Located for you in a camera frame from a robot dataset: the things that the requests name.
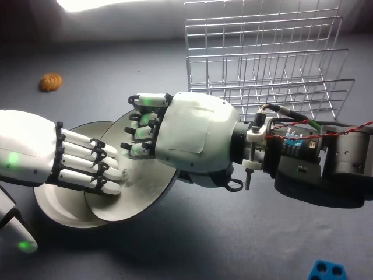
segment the dish rack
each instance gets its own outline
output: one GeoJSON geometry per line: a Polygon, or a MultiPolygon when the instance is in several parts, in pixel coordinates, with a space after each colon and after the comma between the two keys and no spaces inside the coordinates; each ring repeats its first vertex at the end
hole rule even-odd
{"type": "Polygon", "coordinates": [[[188,90],[228,101],[244,121],[266,102],[337,118],[354,84],[340,79],[349,53],[335,49],[340,2],[185,3],[188,90]]]}

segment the gray table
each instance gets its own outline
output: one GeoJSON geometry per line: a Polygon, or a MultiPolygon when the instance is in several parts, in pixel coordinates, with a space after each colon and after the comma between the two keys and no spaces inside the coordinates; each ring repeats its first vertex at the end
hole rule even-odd
{"type": "MultiPolygon", "coordinates": [[[[339,121],[373,120],[373,37],[349,36],[343,78],[356,78],[339,121]]],[[[187,87],[184,42],[67,44],[4,51],[2,109],[25,110],[67,128],[115,121],[140,92],[187,87]],[[45,72],[65,84],[40,93],[45,72]]],[[[235,177],[244,178],[236,168],[235,177]]],[[[341,263],[349,279],[372,279],[373,203],[328,209],[287,198],[267,174],[250,191],[229,193],[176,182],[147,214],[101,230],[67,229],[46,218],[31,188],[2,184],[35,228],[40,249],[23,255],[0,245],[0,279],[306,279],[318,259],[341,263]]]]}

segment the blue block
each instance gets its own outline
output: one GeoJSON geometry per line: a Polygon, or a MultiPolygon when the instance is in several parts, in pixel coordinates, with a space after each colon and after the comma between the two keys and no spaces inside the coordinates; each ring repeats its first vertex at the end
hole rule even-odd
{"type": "Polygon", "coordinates": [[[348,280],[343,265],[318,260],[308,280],[348,280]]]}

